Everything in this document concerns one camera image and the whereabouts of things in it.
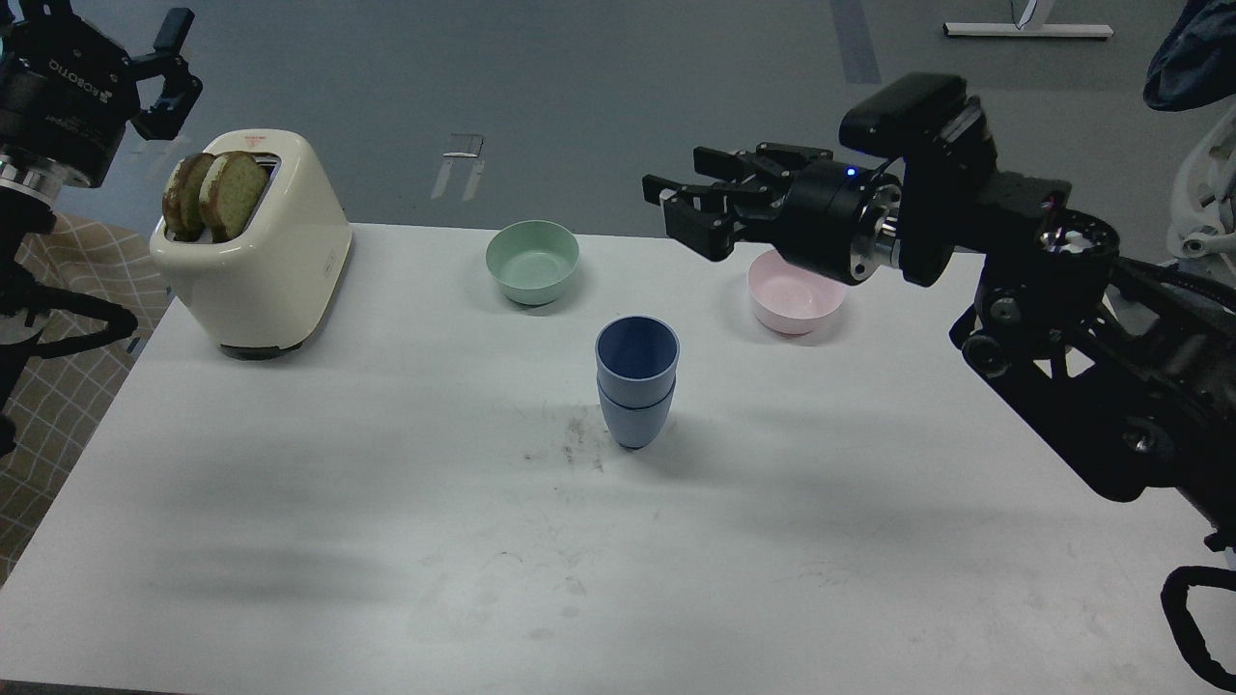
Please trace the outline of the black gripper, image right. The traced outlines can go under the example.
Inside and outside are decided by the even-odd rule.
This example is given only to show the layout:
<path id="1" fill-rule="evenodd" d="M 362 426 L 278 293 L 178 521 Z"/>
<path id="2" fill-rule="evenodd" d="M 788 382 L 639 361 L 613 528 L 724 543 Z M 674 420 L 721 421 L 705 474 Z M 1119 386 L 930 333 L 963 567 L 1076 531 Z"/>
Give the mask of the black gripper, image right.
<path id="1" fill-rule="evenodd" d="M 772 242 L 786 263 L 848 286 L 900 267 L 902 184 L 885 164 L 865 169 L 836 162 L 834 150 L 770 142 L 732 153 L 693 147 L 692 163 L 719 183 L 644 176 L 643 197 L 661 207 L 667 237 L 711 263 L 737 242 Z M 786 197 L 772 189 L 787 181 Z"/>

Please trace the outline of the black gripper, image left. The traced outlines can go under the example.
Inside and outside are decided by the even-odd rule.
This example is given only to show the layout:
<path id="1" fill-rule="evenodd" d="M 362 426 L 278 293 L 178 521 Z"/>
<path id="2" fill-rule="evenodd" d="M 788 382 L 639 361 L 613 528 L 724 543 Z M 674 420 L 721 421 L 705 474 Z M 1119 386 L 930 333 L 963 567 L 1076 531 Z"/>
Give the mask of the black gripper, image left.
<path id="1" fill-rule="evenodd" d="M 70 5 L 21 6 L 2 25 L 2 160 L 98 188 L 127 122 L 147 141 L 176 139 L 203 93 L 183 56 L 194 19 L 189 7 L 171 7 L 150 53 L 130 62 Z M 137 114 L 130 74 L 136 83 L 162 79 L 159 96 Z"/>

